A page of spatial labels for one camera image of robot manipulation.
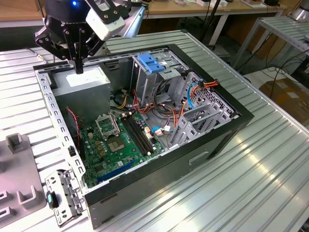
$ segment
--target robotic arm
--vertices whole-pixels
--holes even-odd
[[[46,0],[45,26],[34,35],[38,46],[73,63],[77,74],[84,72],[83,59],[93,56],[106,40],[120,31],[129,34],[125,20],[133,17],[135,20],[127,27],[134,23],[139,28],[145,10],[141,0],[103,0],[99,5],[97,2]],[[132,14],[132,5],[138,7],[137,14]]]

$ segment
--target cardboard box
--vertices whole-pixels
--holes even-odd
[[[39,0],[41,6],[45,5],[45,0]],[[39,11],[40,7],[37,0],[0,0],[0,6],[9,6],[27,11]]]
[[[273,81],[259,89],[268,97]],[[289,78],[276,80],[271,99],[304,126],[309,125],[309,94]]]

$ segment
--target green circuit component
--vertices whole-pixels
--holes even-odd
[[[139,125],[144,126],[144,121],[140,114],[135,113],[132,118]],[[81,135],[84,138],[85,159],[83,163],[86,168],[84,180],[88,187],[91,188],[98,184],[100,177],[109,174],[127,164],[136,166],[152,157],[162,153],[162,145],[157,139],[152,139],[152,146],[155,147],[151,155],[143,156],[136,144],[134,143],[131,135],[127,132],[126,128],[121,122],[121,118],[116,119],[117,126],[120,130],[119,136],[110,136],[104,140],[99,127],[96,123],[90,127],[81,130]],[[108,120],[100,122],[102,129],[109,130],[110,127]],[[89,138],[88,133],[92,132],[92,137]]]

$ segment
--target red cable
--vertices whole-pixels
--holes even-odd
[[[80,147],[80,137],[79,137],[79,127],[78,127],[78,123],[77,123],[77,119],[76,119],[76,115],[73,113],[72,110],[70,110],[69,108],[66,108],[67,111],[69,111],[72,115],[73,118],[75,120],[75,124],[76,124],[76,129],[77,129],[77,139],[78,139],[78,147]]]

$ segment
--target blue cable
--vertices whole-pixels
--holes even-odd
[[[192,102],[191,102],[191,99],[190,99],[190,89],[191,89],[192,86],[197,86],[197,83],[192,83],[192,84],[189,86],[188,92],[187,92],[188,103],[189,103],[189,105],[191,106],[191,108],[193,109],[194,106],[193,106],[193,104],[192,104]]]
[[[154,127],[152,130],[151,130],[151,133],[153,134],[156,130],[160,129],[160,127]]]

